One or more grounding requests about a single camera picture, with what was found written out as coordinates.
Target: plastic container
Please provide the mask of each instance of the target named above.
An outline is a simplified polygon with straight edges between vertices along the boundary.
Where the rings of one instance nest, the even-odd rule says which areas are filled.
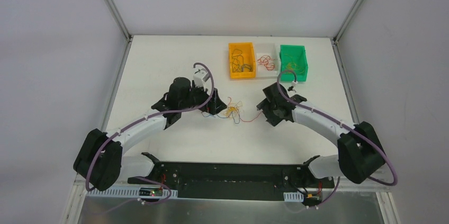
[[[256,77],[256,59],[251,42],[229,43],[229,72],[232,79]]]
[[[281,45],[280,50],[281,71],[291,69],[296,73],[299,82],[305,82],[309,65],[304,46]],[[294,81],[294,76],[291,73],[285,73],[281,76],[281,81]]]
[[[281,59],[279,57],[279,46],[273,43],[254,44],[256,53],[256,78],[276,78],[281,69]]]

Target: white enclosure wall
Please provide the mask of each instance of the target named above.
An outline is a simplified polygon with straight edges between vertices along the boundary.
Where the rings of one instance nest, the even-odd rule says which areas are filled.
[[[114,0],[130,33],[333,37],[355,0]]]
[[[125,49],[103,0],[0,0],[1,223],[59,223]]]
[[[447,223],[448,0],[366,0],[339,43],[361,120],[399,174],[402,223]]]

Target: tangled wires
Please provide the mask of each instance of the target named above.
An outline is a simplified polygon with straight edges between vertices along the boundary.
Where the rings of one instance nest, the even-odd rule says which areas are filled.
[[[231,97],[228,97],[228,98],[229,98],[228,108],[226,110],[224,110],[224,116],[222,117],[222,116],[219,116],[217,114],[217,117],[223,118],[223,119],[232,118],[234,120],[235,124],[239,124],[240,121],[242,121],[242,122],[252,122],[252,121],[256,120],[260,116],[260,114],[262,114],[262,112],[259,112],[259,114],[255,118],[253,118],[252,120],[245,121],[240,116],[240,113],[241,113],[240,109],[243,107],[242,101],[239,101],[237,103],[232,103],[232,98]],[[201,114],[203,115],[203,117],[210,117],[210,116],[212,116],[211,114],[204,115],[203,112]]]
[[[274,59],[272,59],[269,55],[264,55],[260,57],[257,62],[259,65],[263,65],[268,71],[272,71],[274,69]]]
[[[248,71],[253,71],[251,65],[245,63],[245,58],[243,57],[243,51],[240,49],[234,49],[232,52],[232,72],[244,72],[245,69]]]
[[[296,72],[297,74],[303,74],[306,71],[304,69],[304,67],[299,67],[296,64],[296,62],[294,62],[294,59],[292,56],[290,56],[290,55],[285,55],[285,56],[290,59],[290,62],[287,63],[287,65],[285,66],[285,69],[292,70],[292,71]]]

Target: wire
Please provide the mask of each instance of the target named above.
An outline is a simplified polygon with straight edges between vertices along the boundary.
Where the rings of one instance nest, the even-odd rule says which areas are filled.
[[[242,122],[252,122],[252,121],[256,120],[260,116],[260,114],[262,114],[262,111],[260,111],[259,114],[256,117],[254,117],[254,119],[252,119],[250,121],[245,121],[242,118],[240,118],[240,121],[242,121]]]
[[[162,176],[160,176],[160,183],[164,183],[165,182],[165,179],[166,179],[167,177],[165,176],[165,174],[162,174]]]
[[[211,115],[211,114],[204,115],[203,114],[204,112],[201,112],[201,115],[203,117],[214,117],[214,118],[218,117],[218,118],[223,118],[223,119],[232,117],[232,119],[234,120],[234,124],[239,124],[240,121],[242,121],[242,122],[252,122],[252,121],[256,120],[260,116],[260,114],[262,114],[262,111],[260,111],[259,114],[255,118],[253,118],[250,121],[245,121],[245,120],[243,120],[241,118],[241,115],[240,115],[240,108],[243,107],[242,101],[239,101],[237,103],[232,103],[232,98],[228,97],[228,99],[229,99],[229,103],[227,105],[227,109],[225,111],[224,117],[221,117],[219,114],[216,114],[215,116]]]
[[[294,62],[294,58],[291,55],[285,55],[285,56],[289,57],[289,59],[290,59],[290,62],[287,63],[287,65],[285,66],[285,69],[293,70],[293,71],[295,71],[298,74],[303,74],[305,72],[305,69],[303,67],[299,68],[298,64],[296,62]]]
[[[320,182],[318,183],[318,192],[317,192],[317,195],[320,194],[321,191],[322,191],[322,182],[320,181]]]
[[[337,177],[337,183],[335,184],[334,190],[333,190],[333,191],[327,196],[327,198],[324,199],[321,203],[315,205],[315,209],[316,209],[316,210],[318,210],[318,207],[322,206],[324,203],[326,203],[327,201],[329,201],[329,200],[335,195],[335,192],[337,191],[339,185],[340,185],[340,177]],[[297,211],[297,212],[292,212],[292,211],[290,211],[290,210],[289,210],[289,212],[291,212],[291,213],[300,213],[300,212],[302,212],[302,211],[309,210],[309,209],[313,209],[313,208],[307,208],[307,207],[306,207],[306,208],[303,208],[303,209],[301,209],[301,210],[299,210],[299,211]]]
[[[302,188],[305,192],[302,192],[302,191],[300,191],[298,188],[296,188],[295,187],[295,189],[299,192],[299,193],[301,193],[301,194],[303,194],[304,196],[307,196],[308,194],[309,194],[309,192],[306,190],[306,188]]]
[[[154,114],[151,114],[151,115],[147,116],[146,118],[145,118],[145,117],[144,117],[144,118],[140,118],[139,120],[130,123],[129,125],[125,126],[123,129],[121,129],[120,132],[121,132],[121,133],[122,133],[122,132],[125,132],[125,131],[127,131],[128,129],[130,129],[130,128],[132,128],[133,126],[135,126],[136,124],[138,124],[138,123],[140,123],[140,122],[143,122],[143,121],[146,121],[146,120],[148,120],[148,119],[150,119],[150,118],[156,117],[156,116],[161,115],[161,114],[189,112],[189,111],[193,111],[193,110],[200,109],[200,108],[202,108],[203,106],[205,106],[205,105],[209,102],[209,100],[212,99],[213,92],[215,91],[214,83],[213,83],[213,76],[212,76],[212,73],[210,72],[209,68],[208,68],[206,65],[202,64],[201,62],[195,62],[195,63],[193,64],[193,68],[195,68],[197,65],[200,65],[200,66],[204,67],[204,69],[208,72],[208,74],[209,74],[209,76],[210,76],[210,79],[211,79],[211,93],[210,93],[209,97],[208,97],[208,98],[207,98],[201,105],[196,106],[196,107],[192,107],[192,108],[190,108],[190,109],[184,109],[184,110],[167,110],[167,111],[162,111],[162,112],[154,113]],[[91,180],[92,170],[94,169],[94,166],[95,166],[96,161],[98,160],[98,158],[99,158],[101,152],[102,152],[103,149],[106,147],[106,145],[109,144],[109,142],[111,142],[112,139],[116,138],[118,135],[119,135],[119,133],[116,132],[116,133],[114,133],[113,135],[111,135],[108,139],[106,139],[106,141],[99,147],[97,153],[95,154],[94,158],[92,159],[91,165],[89,166],[89,169],[88,169],[87,175],[86,175],[86,190],[87,190],[87,191],[92,191],[92,190],[95,188],[95,187],[92,187],[92,188],[89,187],[89,181]]]
[[[172,196],[172,190],[167,185],[165,185],[163,183],[152,181],[152,180],[140,177],[140,176],[137,176],[135,178],[140,179],[140,180],[142,180],[144,182],[147,182],[147,183],[160,185],[161,188],[164,188],[164,189],[168,190],[168,196],[166,198],[160,199],[160,200],[155,201],[155,202],[142,201],[141,204],[146,204],[146,205],[162,204],[162,203],[166,202],[168,199],[170,199],[170,197]],[[116,206],[114,206],[112,208],[109,208],[109,209],[107,209],[106,211],[103,211],[103,212],[89,212],[89,211],[87,211],[87,213],[92,214],[92,215],[103,215],[103,214],[111,212],[111,211],[113,211],[115,209],[118,209],[118,208],[122,207],[123,205],[125,205],[125,204],[127,204],[129,202],[132,202],[132,201],[141,201],[141,198],[128,199],[128,200],[126,200],[126,201],[124,201],[124,202],[122,202],[122,203],[120,203],[120,204],[118,204],[118,205],[116,205]]]
[[[274,59],[271,58],[271,56],[269,55],[264,55],[261,56],[257,62],[259,63],[259,65],[263,65],[268,71],[272,71],[274,70]]]
[[[163,184],[163,183],[160,183],[160,182],[152,181],[152,180],[149,180],[149,179],[140,177],[140,176],[136,176],[136,178],[139,179],[139,180],[142,180],[142,181],[144,181],[144,182],[147,182],[147,183],[152,183],[152,184],[160,185],[160,186],[163,187],[164,189],[168,190],[168,196],[167,196],[166,198],[160,199],[160,200],[155,201],[155,202],[142,201],[143,204],[146,204],[146,205],[151,205],[151,204],[162,204],[162,203],[166,202],[167,200],[169,200],[170,197],[172,196],[172,190],[171,190],[167,185],[165,185],[165,184]]]
[[[280,83],[281,76],[282,76],[282,74],[288,73],[288,72],[290,72],[290,73],[292,73],[292,74],[294,75],[295,81],[298,80],[298,78],[297,78],[297,76],[296,76],[296,73],[295,73],[294,71],[292,71],[292,70],[284,70],[284,71],[282,71],[281,73],[279,73],[279,75],[277,76],[277,81],[276,81],[276,83],[277,83],[277,89],[278,89],[279,92],[281,93],[282,97],[284,97],[284,99],[286,99],[288,102],[293,103],[293,104],[295,104],[296,106],[299,106],[299,107],[301,107],[301,108],[303,108],[303,109],[307,109],[307,110],[312,111],[312,108],[311,108],[311,107],[308,107],[308,106],[305,106],[305,105],[301,105],[300,103],[295,102],[294,100],[288,98],[288,97],[285,95],[285,93],[282,91],[282,89],[281,89],[281,83]],[[388,167],[390,168],[391,174],[393,175],[393,182],[387,183],[387,182],[381,181],[381,180],[379,180],[379,179],[377,179],[377,178],[374,178],[374,177],[371,177],[371,176],[368,177],[369,179],[371,179],[371,180],[373,180],[373,181],[375,181],[375,182],[378,182],[378,183],[380,183],[380,184],[386,185],[386,186],[395,186],[396,184],[398,184],[398,174],[396,173],[396,170],[395,170],[395,168],[393,167],[393,163],[391,163],[391,161],[389,160],[389,158],[385,155],[385,153],[384,153],[384,152],[383,152],[383,151],[382,151],[382,150],[381,150],[375,143],[373,143],[372,141],[370,141],[369,139],[367,139],[367,137],[365,137],[364,135],[358,133],[357,131],[355,131],[354,129],[352,129],[351,127],[349,127],[348,125],[346,125],[346,124],[344,124],[344,123],[341,123],[339,120],[333,118],[332,116],[330,116],[330,115],[328,115],[328,114],[326,114],[326,113],[324,113],[324,112],[321,112],[320,110],[316,110],[316,109],[314,109],[313,112],[319,114],[320,116],[322,116],[322,117],[324,117],[324,118],[326,118],[326,119],[328,119],[328,120],[330,120],[330,121],[336,123],[337,125],[339,125],[339,126],[345,128],[346,130],[348,130],[348,131],[352,132],[353,134],[357,135],[359,138],[361,138],[363,141],[365,141],[365,142],[368,143],[371,147],[373,147],[374,150],[376,150],[376,151],[380,154],[380,156],[382,156],[383,160],[385,160],[385,163],[386,163],[386,164],[388,165]]]
[[[238,55],[234,55],[236,51],[240,51],[240,53]],[[243,51],[241,51],[240,49],[234,49],[234,51],[232,52],[232,72],[245,72],[245,69],[253,71],[251,65],[245,63],[245,57],[243,57],[242,54]]]

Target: red wire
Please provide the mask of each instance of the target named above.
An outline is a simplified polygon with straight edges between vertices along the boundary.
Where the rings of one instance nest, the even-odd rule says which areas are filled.
[[[274,61],[274,59],[272,59],[270,56],[264,55],[260,57],[257,61],[259,62],[259,65],[265,66],[265,68],[268,71],[274,70],[274,62],[271,62]]]
[[[162,174],[162,176],[160,177],[161,178],[161,181],[160,181],[160,183],[162,183],[162,184],[164,184],[164,182],[165,182],[165,179],[166,179],[166,176],[165,176],[165,174]]]
[[[262,114],[262,111],[260,111],[259,114],[254,119],[252,119],[251,121],[245,121],[242,118],[240,118],[240,121],[242,121],[242,122],[252,122],[252,121],[256,120],[259,117],[260,114]]]
[[[322,191],[322,182],[320,181],[320,182],[318,183],[318,193],[317,193],[317,194],[320,194],[321,191]]]

